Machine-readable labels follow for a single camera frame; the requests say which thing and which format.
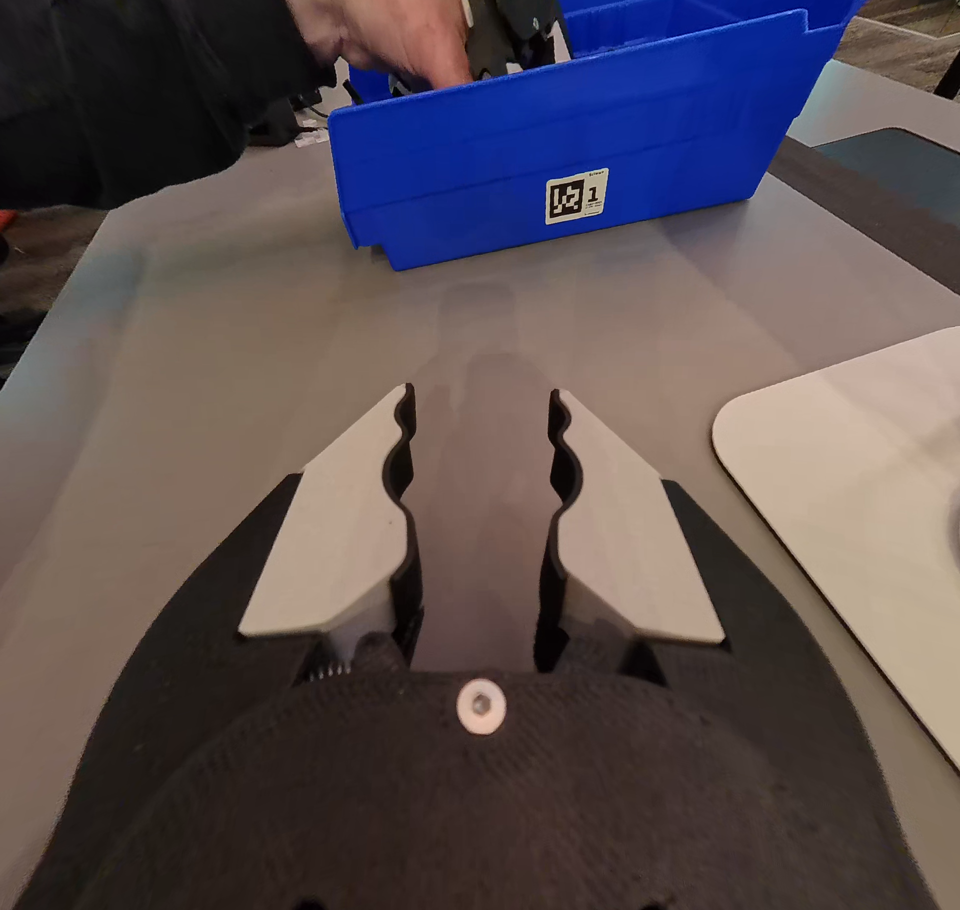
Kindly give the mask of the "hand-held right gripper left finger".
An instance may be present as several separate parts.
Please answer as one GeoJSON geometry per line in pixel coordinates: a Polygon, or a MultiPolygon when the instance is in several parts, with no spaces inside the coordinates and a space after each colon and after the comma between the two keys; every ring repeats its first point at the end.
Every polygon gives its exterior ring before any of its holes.
{"type": "Polygon", "coordinates": [[[396,386],[309,460],[241,618],[246,639],[418,637],[413,386],[396,386]]]}

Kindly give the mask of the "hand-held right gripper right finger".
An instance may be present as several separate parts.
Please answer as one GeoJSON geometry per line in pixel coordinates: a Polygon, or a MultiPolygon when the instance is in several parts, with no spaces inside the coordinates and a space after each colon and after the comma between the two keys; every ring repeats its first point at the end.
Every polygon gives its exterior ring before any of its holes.
{"type": "Polygon", "coordinates": [[[547,437],[559,506],[539,574],[537,654],[583,638],[724,643],[661,474],[566,389],[550,393],[547,437]]]}

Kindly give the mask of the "blue plastic bin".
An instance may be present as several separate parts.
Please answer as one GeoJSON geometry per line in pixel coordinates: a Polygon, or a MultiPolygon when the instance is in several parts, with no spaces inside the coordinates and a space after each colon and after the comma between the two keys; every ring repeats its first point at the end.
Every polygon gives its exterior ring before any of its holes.
{"type": "Polygon", "coordinates": [[[867,0],[558,0],[569,61],[329,120],[342,221],[397,271],[738,203],[867,0]]]}

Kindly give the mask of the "person's left forearm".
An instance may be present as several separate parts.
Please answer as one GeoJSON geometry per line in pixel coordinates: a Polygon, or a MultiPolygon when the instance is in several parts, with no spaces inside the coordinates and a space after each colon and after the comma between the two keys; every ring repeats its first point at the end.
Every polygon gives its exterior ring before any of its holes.
{"type": "Polygon", "coordinates": [[[1,0],[1,203],[117,208],[222,172],[333,87],[286,0],[1,0]]]}

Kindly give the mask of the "person's left hand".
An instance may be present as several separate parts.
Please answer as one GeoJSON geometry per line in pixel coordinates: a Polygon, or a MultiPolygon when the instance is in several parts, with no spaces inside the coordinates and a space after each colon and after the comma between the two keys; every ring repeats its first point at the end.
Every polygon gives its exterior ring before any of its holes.
{"type": "Polygon", "coordinates": [[[390,70],[431,88],[472,80],[461,0],[286,0],[321,64],[390,70]]]}

